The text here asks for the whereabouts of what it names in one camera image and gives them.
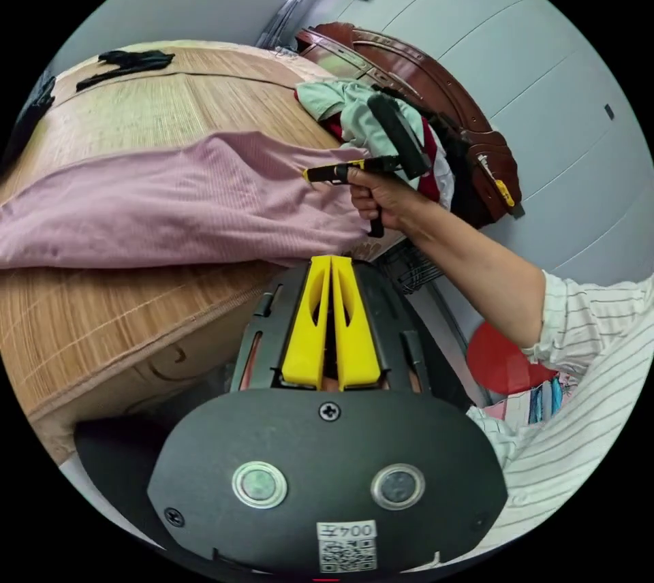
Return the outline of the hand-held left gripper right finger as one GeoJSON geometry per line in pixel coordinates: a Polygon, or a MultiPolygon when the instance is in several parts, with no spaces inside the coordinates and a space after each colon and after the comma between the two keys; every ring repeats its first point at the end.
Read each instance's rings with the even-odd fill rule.
{"type": "Polygon", "coordinates": [[[382,372],[352,259],[333,256],[331,273],[339,387],[374,387],[382,372]]]}

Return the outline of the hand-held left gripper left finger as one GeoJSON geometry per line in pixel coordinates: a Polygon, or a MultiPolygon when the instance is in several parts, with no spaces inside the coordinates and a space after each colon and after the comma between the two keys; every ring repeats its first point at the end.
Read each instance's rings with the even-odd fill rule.
{"type": "Polygon", "coordinates": [[[281,375],[286,384],[322,384],[331,267],[330,255],[311,259],[281,367],[281,375]]]}

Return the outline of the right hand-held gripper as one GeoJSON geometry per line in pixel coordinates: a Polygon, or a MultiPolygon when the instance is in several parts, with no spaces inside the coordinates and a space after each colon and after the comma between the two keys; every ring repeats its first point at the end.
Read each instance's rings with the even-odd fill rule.
{"type": "MultiPolygon", "coordinates": [[[[349,187],[347,182],[348,168],[358,168],[372,174],[389,173],[396,175],[395,172],[399,165],[400,162],[398,157],[369,157],[356,161],[340,162],[329,166],[307,168],[302,172],[302,177],[311,185],[329,184],[331,186],[347,185],[349,187]]],[[[382,238],[385,234],[386,228],[382,225],[381,221],[373,220],[368,222],[370,223],[368,236],[372,238],[382,238]]]]}

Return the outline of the person's right hand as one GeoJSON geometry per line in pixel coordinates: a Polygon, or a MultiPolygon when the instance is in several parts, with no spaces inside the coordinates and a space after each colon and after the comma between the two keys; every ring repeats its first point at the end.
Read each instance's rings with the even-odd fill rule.
{"type": "Polygon", "coordinates": [[[368,221],[380,220],[390,230],[411,232],[431,201],[394,174],[372,174],[347,169],[347,182],[354,208],[368,221]]]}

